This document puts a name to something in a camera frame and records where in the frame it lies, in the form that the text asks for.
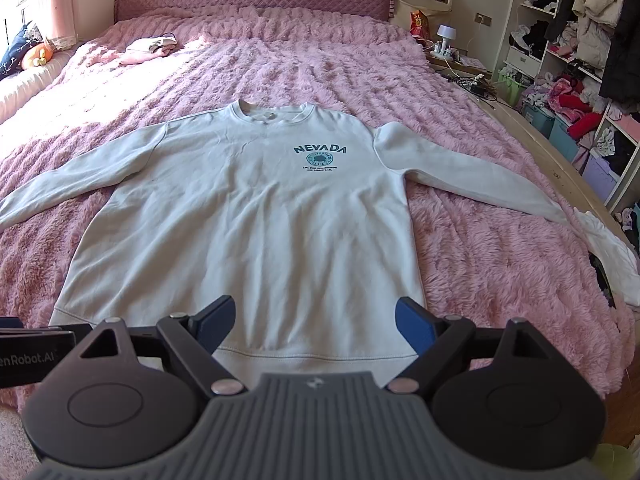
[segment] sweatshirt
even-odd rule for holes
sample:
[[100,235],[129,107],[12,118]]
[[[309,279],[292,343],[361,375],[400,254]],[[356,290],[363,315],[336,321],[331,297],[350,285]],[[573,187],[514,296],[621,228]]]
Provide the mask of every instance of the sweatshirt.
[[116,186],[50,324],[145,326],[230,294],[236,324],[214,357],[249,387],[264,372],[370,370],[384,384],[415,359],[396,302],[424,304],[405,178],[567,222],[524,177],[400,123],[236,101],[40,174],[0,202],[0,229]]

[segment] pink fluffy blanket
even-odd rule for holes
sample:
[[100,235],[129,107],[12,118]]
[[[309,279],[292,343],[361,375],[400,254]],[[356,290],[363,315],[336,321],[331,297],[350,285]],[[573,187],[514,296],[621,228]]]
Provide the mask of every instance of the pink fluffy blanket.
[[[176,35],[179,51],[119,66],[129,43],[165,32]],[[49,88],[0,126],[0,196],[140,126],[236,98],[263,106],[315,102],[370,126],[401,121],[527,177],[575,223],[532,156],[428,68],[407,32],[305,9],[158,9],[117,23],[81,46]],[[110,192],[69,200],[2,233],[0,316],[47,324],[78,241]],[[576,235],[425,186],[407,184],[407,194],[429,310],[479,326],[527,317],[600,394],[620,387],[634,351],[632,316],[608,307]],[[5,390],[0,400],[21,405],[27,393]]]

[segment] window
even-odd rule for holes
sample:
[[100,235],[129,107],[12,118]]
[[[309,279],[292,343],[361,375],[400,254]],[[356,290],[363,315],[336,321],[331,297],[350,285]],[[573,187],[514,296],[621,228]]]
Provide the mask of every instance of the window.
[[0,56],[29,20],[28,0],[0,0]]

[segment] white lamp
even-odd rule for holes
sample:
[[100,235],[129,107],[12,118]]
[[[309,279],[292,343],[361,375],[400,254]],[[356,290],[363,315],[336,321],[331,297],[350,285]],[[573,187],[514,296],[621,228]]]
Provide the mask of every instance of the white lamp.
[[456,29],[453,27],[447,27],[447,25],[441,25],[438,29],[438,36],[442,38],[442,42],[433,55],[441,59],[452,59],[451,53],[448,51],[449,40],[456,39]]

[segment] sweatshirt sleeve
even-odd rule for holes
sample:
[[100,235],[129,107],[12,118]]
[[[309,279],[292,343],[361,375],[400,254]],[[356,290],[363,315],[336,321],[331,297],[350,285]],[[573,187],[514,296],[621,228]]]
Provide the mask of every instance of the sweatshirt sleeve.
[[530,180],[492,162],[447,150],[400,123],[378,128],[374,149],[389,170],[425,186],[568,224],[562,208]]
[[0,230],[82,193],[119,184],[146,166],[165,132],[165,123],[134,130],[32,178],[0,201]]

